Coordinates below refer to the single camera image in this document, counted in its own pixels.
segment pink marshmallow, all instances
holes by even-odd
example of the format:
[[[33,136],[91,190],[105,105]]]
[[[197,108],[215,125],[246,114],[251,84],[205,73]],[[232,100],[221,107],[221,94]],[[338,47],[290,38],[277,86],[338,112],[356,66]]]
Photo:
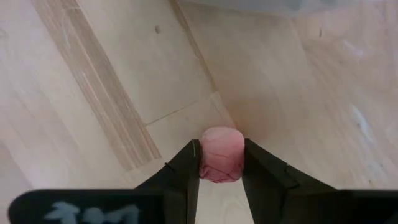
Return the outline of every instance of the pink marshmallow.
[[[200,178],[214,183],[234,182],[242,177],[244,137],[227,127],[206,130],[200,139],[203,151]]]

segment wooden floor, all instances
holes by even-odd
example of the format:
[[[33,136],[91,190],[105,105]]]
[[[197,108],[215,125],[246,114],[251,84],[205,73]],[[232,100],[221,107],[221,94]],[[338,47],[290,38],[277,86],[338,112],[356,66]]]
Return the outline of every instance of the wooden floor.
[[[398,188],[398,2],[299,19],[174,0],[0,1],[0,220],[42,188],[133,188],[235,126],[337,188]],[[197,223],[252,223],[202,181]]]

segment black clamp jaw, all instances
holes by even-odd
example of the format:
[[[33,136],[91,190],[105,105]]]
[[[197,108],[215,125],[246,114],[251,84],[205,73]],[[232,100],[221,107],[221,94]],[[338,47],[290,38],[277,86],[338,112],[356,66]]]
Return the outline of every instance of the black clamp jaw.
[[[200,143],[192,140],[135,189],[28,192],[13,201],[9,218],[12,224],[194,224],[200,161]],[[250,139],[242,178],[255,224],[398,223],[398,192],[336,190]]]

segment light wood surface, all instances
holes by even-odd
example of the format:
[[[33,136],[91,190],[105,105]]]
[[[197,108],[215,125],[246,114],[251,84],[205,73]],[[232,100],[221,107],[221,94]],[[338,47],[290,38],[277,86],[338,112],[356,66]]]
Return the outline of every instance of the light wood surface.
[[[398,188],[397,15],[0,1],[0,222],[30,189],[133,188],[212,126],[334,187]],[[252,223],[241,182],[201,181],[197,223]]]

